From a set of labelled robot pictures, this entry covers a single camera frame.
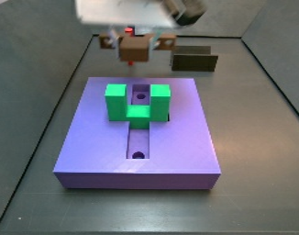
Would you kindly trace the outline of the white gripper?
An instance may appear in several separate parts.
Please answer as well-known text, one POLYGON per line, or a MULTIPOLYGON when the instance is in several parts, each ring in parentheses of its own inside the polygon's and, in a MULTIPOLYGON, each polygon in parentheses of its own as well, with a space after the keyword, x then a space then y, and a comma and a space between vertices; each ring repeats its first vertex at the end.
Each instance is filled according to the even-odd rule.
MULTIPOLYGON (((207 10, 203 0, 75 0, 75 6, 78 18, 86 25, 155 28, 150 50, 159 45, 159 28, 191 26, 207 10)), ((121 36, 115 28, 110 28, 109 36, 117 48, 121 36)))

